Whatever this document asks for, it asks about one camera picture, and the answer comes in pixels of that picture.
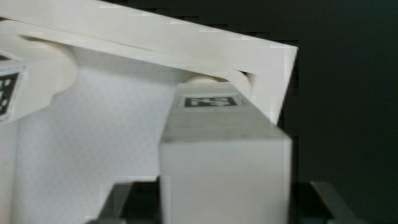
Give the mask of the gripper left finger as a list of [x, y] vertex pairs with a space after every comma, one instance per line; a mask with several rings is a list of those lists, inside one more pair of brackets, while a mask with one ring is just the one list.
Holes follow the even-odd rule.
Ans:
[[159, 180], [114, 185], [98, 217], [86, 224], [161, 224]]

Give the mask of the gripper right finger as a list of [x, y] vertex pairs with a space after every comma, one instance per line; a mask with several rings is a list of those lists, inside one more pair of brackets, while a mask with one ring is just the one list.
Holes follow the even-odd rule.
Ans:
[[294, 184], [290, 205], [290, 224], [360, 224], [360, 218], [329, 182]]

